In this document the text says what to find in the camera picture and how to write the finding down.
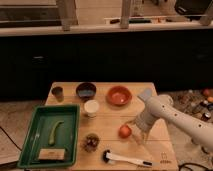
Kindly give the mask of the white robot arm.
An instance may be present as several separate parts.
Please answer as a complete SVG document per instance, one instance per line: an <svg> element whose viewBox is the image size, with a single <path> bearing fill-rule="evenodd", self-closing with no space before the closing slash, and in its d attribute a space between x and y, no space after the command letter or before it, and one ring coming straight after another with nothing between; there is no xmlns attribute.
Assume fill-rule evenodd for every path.
<svg viewBox="0 0 213 171"><path fill-rule="evenodd" d="M149 133L158 119L164 119L213 153L213 124L175 109L173 99L169 95L148 98L140 96L139 99L144 102L145 108L131 121L131 124L135 125L140 131Z"/></svg>

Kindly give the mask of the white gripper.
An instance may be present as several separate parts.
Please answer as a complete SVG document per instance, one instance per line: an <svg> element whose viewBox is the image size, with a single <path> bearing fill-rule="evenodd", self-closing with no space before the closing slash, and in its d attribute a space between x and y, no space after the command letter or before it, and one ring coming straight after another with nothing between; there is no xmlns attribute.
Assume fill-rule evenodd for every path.
<svg viewBox="0 0 213 171"><path fill-rule="evenodd" d="M149 137L149 132L157 120L156 116L152 115L147 109L144 109L135 119L129 120L126 123L136 125L142 131L142 144L145 145Z"/></svg>

